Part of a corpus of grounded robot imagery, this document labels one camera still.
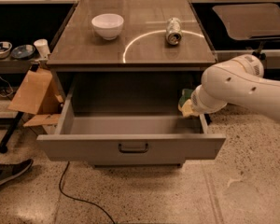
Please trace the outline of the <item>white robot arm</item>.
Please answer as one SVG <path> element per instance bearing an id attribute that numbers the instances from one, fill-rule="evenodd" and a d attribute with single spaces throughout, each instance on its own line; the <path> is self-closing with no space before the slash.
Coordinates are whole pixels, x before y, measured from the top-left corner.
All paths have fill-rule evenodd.
<path id="1" fill-rule="evenodd" d="M 182 91 L 178 110 L 188 118 L 234 104 L 280 122 L 280 81 L 263 75 L 262 62 L 249 54 L 214 64 L 203 72 L 194 91 Z"/>

